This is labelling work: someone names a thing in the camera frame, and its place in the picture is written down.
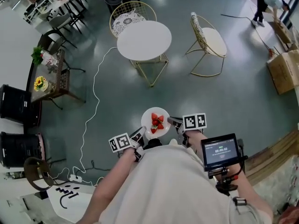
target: strawberry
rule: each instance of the strawberry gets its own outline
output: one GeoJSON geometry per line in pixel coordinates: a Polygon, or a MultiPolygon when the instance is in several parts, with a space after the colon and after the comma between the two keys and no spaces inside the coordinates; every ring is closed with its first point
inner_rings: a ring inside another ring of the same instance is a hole
{"type": "Polygon", "coordinates": [[[164,122],[164,116],[163,115],[159,116],[158,120],[160,121],[160,123],[163,123],[164,122]]]}
{"type": "Polygon", "coordinates": [[[152,133],[155,133],[157,131],[157,126],[152,126],[150,130],[152,133]]]}
{"type": "Polygon", "coordinates": [[[164,129],[162,124],[158,124],[158,129],[164,129]]]}
{"type": "Polygon", "coordinates": [[[159,121],[157,119],[153,120],[153,122],[151,122],[154,126],[158,126],[159,121]]]}
{"type": "Polygon", "coordinates": [[[155,119],[157,119],[157,118],[158,118],[158,116],[157,116],[155,113],[152,113],[152,114],[151,114],[151,119],[152,119],[152,120],[155,120],[155,119]]]}

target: cardboard box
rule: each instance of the cardboard box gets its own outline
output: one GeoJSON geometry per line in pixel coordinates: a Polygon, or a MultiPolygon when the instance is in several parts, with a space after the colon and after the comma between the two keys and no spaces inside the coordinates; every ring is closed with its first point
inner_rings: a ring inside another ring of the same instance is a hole
{"type": "Polygon", "coordinates": [[[299,45],[294,43],[292,46],[290,46],[290,48],[286,52],[289,52],[291,50],[298,50],[298,49],[299,49],[299,45]]]}
{"type": "Polygon", "coordinates": [[[282,53],[268,63],[278,94],[299,85],[299,50],[282,53]]]}
{"type": "Polygon", "coordinates": [[[279,36],[283,43],[292,43],[290,39],[290,31],[287,29],[285,24],[279,21],[279,23],[269,22],[275,33],[279,36]]]}

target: digital timer display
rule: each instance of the digital timer display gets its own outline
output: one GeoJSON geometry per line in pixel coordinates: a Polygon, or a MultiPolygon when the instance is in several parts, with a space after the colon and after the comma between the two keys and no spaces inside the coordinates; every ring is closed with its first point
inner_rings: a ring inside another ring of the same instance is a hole
{"type": "Polygon", "coordinates": [[[234,139],[205,144],[206,163],[212,164],[238,156],[234,139]]]}

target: power strip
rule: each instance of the power strip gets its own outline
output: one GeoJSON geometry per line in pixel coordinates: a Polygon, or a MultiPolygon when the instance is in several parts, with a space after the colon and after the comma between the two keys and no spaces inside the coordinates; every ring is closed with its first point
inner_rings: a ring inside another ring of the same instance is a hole
{"type": "Polygon", "coordinates": [[[75,181],[75,182],[82,182],[82,177],[80,177],[80,176],[75,176],[74,174],[71,174],[70,175],[70,181],[72,182],[72,181],[75,181]]]}

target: person's hand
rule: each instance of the person's hand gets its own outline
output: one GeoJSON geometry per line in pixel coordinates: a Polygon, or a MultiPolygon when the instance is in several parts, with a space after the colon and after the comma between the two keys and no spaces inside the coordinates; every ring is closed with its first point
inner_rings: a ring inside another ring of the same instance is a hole
{"type": "Polygon", "coordinates": [[[186,131],[185,134],[189,137],[188,141],[192,146],[201,145],[201,141],[207,138],[199,130],[186,131]]]}

